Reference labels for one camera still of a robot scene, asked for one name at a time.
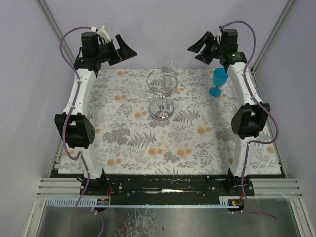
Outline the blue plastic wine glass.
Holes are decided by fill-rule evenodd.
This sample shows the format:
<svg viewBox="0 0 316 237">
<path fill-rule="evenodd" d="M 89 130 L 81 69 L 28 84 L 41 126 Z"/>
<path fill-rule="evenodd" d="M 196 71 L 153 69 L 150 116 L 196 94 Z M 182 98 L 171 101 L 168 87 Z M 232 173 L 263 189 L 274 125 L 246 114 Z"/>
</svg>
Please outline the blue plastic wine glass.
<svg viewBox="0 0 316 237">
<path fill-rule="evenodd" d="M 221 95 L 221 88 L 228 79 L 228 74 L 224 68 L 217 68 L 213 73 L 213 87 L 209 89 L 209 94 L 213 97 L 219 97 Z"/>
</svg>

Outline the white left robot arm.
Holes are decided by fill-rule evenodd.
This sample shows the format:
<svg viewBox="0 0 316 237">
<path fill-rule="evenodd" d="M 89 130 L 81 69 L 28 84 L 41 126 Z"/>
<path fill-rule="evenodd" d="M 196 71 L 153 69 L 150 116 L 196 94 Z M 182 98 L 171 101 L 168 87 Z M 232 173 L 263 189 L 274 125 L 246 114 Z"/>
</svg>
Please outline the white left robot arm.
<svg viewBox="0 0 316 237">
<path fill-rule="evenodd" d="M 68 158 L 79 160 L 86 179 L 99 179 L 103 168 L 91 145 L 95 139 L 93 122 L 88 118 L 89 97 L 103 63 L 110 66 L 137 56 L 122 39 L 116 35 L 116 48 L 108 33 L 101 28 L 84 27 L 81 47 L 73 63 L 68 65 L 74 71 L 74 83 L 69 100 L 63 112 L 56 114 L 54 122 L 61 136 Z"/>
</svg>

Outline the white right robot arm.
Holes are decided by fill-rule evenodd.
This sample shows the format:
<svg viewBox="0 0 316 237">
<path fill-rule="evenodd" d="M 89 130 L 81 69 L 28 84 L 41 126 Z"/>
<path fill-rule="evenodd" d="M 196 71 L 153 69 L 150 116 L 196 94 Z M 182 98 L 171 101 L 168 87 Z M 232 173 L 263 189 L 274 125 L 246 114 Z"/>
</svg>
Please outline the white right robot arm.
<svg viewBox="0 0 316 237">
<path fill-rule="evenodd" d="M 247 59 L 243 52 L 237 50 L 237 36 L 235 29 L 223 29 L 220 40 L 216 40 L 211 32 L 206 32 L 188 48 L 188 51 L 196 53 L 196 59 L 205 64 L 218 59 L 237 93 L 240 108 L 231 120 L 232 131 L 236 135 L 236 148 L 226 178 L 229 186 L 247 183 L 250 141 L 263 130 L 270 111 L 270 105 L 262 102 L 248 78 Z"/>
</svg>

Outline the clear wine glass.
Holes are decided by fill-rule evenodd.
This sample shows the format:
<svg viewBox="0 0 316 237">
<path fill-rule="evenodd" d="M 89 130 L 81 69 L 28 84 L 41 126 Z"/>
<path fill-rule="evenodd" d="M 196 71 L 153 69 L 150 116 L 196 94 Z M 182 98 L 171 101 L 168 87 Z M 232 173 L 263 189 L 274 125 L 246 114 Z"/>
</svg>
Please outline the clear wine glass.
<svg viewBox="0 0 316 237">
<path fill-rule="evenodd" d="M 178 63 L 175 60 L 169 60 L 167 63 L 167 67 L 171 70 L 176 70 L 178 66 Z"/>
</svg>

